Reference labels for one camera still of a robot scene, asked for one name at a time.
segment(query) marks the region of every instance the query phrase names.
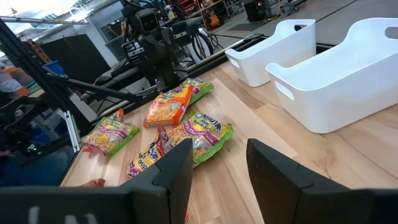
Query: white plastic bin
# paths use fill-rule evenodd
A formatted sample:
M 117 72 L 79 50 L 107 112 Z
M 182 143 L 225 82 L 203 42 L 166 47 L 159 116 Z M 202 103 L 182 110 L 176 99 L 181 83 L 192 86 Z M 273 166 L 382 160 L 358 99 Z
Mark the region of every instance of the white plastic bin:
M 398 19 L 351 26 L 336 47 L 296 66 L 267 66 L 280 103 L 314 133 L 329 133 L 398 103 Z
M 295 26 L 305 26 L 296 31 Z M 314 19 L 287 19 L 278 23 L 275 33 L 262 42 L 237 52 L 225 51 L 233 64 L 238 78 L 251 87 L 269 81 L 265 67 L 276 62 L 293 66 L 316 54 L 316 32 Z

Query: gray floor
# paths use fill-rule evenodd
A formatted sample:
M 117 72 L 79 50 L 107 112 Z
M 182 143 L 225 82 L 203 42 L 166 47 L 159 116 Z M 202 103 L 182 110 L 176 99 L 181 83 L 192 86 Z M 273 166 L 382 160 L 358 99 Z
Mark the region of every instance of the gray floor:
M 371 17 L 398 17 L 398 0 L 308 0 L 299 6 L 294 14 L 268 22 L 252 32 L 228 31 L 236 24 L 249 23 L 246 12 L 232 17 L 225 25 L 214 30 L 214 34 L 247 37 L 253 33 L 271 36 L 278 22 L 285 19 L 316 19 L 317 42 L 339 44 L 345 38 L 348 29 L 356 21 Z M 398 37 L 398 29 L 392 30 Z M 238 39 L 219 37 L 219 43 L 225 47 Z

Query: orange snack bag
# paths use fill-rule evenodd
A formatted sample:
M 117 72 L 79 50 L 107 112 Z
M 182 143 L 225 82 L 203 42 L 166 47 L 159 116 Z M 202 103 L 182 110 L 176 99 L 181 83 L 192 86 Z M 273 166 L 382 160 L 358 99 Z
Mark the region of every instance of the orange snack bag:
M 161 93 L 151 104 L 144 127 L 179 124 L 187 110 L 193 91 L 192 85 Z

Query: wooden tabletop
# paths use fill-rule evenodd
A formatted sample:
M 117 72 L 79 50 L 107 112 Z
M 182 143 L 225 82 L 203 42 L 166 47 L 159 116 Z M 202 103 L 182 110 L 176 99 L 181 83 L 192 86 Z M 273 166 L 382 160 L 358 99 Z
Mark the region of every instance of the wooden tabletop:
M 251 88 L 238 80 L 229 62 L 200 78 L 215 89 L 191 109 L 233 124 L 235 134 L 220 152 L 194 169 L 188 206 L 193 223 L 264 223 L 248 176 L 248 138 L 350 188 L 398 186 L 397 105 L 333 133 L 315 134 L 281 108 L 271 83 Z M 141 131 L 124 149 L 110 160 L 80 152 L 62 186 L 100 177 L 105 186 L 123 183 L 134 155 L 155 137 L 156 128 L 142 127 L 149 105 L 125 115 L 124 120 Z

